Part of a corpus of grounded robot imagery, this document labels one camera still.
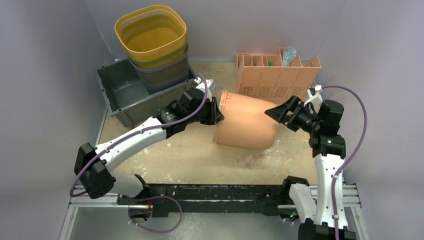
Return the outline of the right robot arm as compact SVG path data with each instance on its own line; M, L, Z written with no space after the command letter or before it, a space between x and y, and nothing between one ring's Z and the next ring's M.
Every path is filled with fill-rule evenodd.
M294 203L300 220L300 240L355 240L344 210L342 169L346 158L346 141L339 135L344 107L337 101L324 100L318 113L308 109L297 96L264 112L274 121L296 132L309 133L309 146L317 173L317 196L310 187L287 178L289 184L280 196Z

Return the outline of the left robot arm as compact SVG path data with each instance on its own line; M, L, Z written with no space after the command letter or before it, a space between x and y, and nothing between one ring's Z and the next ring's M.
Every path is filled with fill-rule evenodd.
M213 126L224 120L217 99L201 89L190 88L179 100L154 112L145 122L107 143L78 149L74 172L84 193L98 199L108 193L130 197L138 205L149 199L149 186L138 175L125 175L116 168L141 150L183 132L187 125Z

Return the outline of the large orange plastic bucket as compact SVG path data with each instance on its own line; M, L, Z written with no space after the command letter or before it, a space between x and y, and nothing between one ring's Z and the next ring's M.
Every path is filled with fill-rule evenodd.
M215 144L267 150L274 144L279 123L265 114L277 105L273 102L223 91L218 109L224 120L216 125Z

